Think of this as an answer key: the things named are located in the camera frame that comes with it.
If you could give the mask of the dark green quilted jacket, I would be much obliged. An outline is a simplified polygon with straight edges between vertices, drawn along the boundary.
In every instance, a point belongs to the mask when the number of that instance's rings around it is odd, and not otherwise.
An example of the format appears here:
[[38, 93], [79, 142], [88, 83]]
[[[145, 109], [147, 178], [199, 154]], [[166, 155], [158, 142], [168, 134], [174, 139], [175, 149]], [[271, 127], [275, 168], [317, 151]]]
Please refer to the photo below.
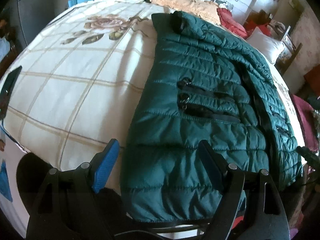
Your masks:
[[123, 155], [121, 197], [142, 223], [212, 218], [221, 200], [197, 151], [206, 140], [283, 190], [303, 173], [297, 140], [264, 57], [186, 12], [151, 16], [155, 59]]

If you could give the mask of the cream floral checked bedspread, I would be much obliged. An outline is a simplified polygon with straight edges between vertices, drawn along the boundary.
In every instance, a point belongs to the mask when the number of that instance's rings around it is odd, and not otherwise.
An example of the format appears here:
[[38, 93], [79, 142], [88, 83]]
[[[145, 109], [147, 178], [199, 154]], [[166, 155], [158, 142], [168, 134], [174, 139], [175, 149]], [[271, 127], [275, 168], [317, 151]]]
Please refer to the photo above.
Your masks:
[[71, 170], [112, 138], [125, 144], [153, 65], [151, 15], [158, 12], [171, 9], [137, 0], [81, 3], [50, 22], [9, 67], [22, 70], [1, 123], [12, 195], [1, 198], [1, 210], [19, 237], [26, 236], [29, 215], [16, 170], [27, 152]]

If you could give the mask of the maroon blanket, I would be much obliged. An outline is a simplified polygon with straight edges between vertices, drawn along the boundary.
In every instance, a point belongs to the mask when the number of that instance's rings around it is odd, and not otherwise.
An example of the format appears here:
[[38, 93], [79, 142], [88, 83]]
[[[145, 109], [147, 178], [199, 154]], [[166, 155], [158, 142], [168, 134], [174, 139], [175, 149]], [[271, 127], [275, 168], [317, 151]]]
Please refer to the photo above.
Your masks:
[[297, 113], [297, 118], [302, 130], [305, 146], [312, 152], [316, 153], [319, 151], [319, 140], [317, 138], [315, 128], [313, 107], [296, 95], [290, 94], [290, 98]]

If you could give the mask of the wooden chair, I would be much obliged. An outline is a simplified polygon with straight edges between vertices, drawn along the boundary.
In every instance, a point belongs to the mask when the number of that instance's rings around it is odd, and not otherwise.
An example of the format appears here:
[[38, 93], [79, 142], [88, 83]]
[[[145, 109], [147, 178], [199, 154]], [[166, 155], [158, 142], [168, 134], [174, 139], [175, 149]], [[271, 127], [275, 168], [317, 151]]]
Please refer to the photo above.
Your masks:
[[250, 36], [254, 29], [259, 27], [266, 36], [283, 43], [284, 50], [280, 53], [275, 63], [276, 69], [283, 76], [303, 45], [302, 43], [295, 45], [292, 41], [289, 36], [290, 25], [286, 27], [283, 23], [273, 20], [272, 17], [271, 13], [266, 13], [263, 10], [259, 12], [252, 11], [244, 23], [244, 28], [248, 36]]

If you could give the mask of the white square pillow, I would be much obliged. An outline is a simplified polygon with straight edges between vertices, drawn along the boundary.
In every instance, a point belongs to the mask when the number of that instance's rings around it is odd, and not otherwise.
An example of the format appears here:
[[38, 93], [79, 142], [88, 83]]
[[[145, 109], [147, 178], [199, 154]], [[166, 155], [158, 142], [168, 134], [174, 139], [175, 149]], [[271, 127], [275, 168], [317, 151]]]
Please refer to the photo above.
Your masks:
[[246, 42], [261, 52], [271, 64], [276, 63], [284, 50], [283, 42], [265, 35], [259, 27], [253, 30], [253, 33], [246, 39]]

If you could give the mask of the red heart-shaped cushion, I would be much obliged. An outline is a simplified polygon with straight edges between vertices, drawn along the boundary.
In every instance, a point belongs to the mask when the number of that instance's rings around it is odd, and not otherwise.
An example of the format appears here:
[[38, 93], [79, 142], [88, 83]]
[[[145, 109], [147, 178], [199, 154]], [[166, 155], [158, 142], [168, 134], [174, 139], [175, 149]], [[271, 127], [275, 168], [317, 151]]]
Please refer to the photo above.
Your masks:
[[245, 28], [240, 23], [234, 20], [232, 13], [228, 9], [217, 8], [217, 14], [222, 26], [224, 26], [233, 34], [242, 37], [243, 39], [248, 38], [248, 34]]

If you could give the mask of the framed photo on headboard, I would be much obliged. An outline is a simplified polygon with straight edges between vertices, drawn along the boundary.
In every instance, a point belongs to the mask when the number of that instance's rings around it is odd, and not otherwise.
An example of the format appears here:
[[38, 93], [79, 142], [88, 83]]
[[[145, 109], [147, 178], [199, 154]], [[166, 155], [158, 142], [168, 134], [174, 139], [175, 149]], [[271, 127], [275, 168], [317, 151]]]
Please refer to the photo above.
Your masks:
[[228, 9], [229, 11], [232, 11], [234, 8], [234, 5], [229, 3], [227, 0], [211, 0], [212, 2], [216, 3], [220, 8]]

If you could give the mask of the grey refrigerator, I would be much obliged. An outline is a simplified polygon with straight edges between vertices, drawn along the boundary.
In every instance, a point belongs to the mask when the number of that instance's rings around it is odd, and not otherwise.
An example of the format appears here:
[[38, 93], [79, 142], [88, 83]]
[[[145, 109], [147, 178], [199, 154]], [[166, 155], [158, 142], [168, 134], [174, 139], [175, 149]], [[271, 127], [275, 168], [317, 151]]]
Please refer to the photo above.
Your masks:
[[57, 15], [67, 8], [69, 0], [8, 0], [1, 10], [4, 19], [14, 32], [14, 45], [18, 52]]

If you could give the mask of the peach fringed pillow cover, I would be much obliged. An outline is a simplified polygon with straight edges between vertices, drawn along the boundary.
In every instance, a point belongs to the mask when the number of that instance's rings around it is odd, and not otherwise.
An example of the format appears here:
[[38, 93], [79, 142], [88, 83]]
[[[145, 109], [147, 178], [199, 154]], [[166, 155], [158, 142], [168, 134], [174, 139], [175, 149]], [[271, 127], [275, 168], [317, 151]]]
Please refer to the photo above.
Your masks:
[[151, 3], [169, 7], [176, 11], [183, 11], [211, 23], [221, 25], [219, 15], [217, 13], [218, 5], [214, 2], [202, 0], [150, 0]]

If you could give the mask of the framed picture on wall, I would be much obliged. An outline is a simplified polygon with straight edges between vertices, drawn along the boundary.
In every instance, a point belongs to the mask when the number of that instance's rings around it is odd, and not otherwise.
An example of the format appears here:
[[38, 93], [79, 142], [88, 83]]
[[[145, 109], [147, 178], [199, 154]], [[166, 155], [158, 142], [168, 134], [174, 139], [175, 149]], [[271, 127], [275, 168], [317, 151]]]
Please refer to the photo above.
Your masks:
[[299, 0], [289, 0], [289, 5], [298, 14], [302, 14], [304, 11], [304, 5]]

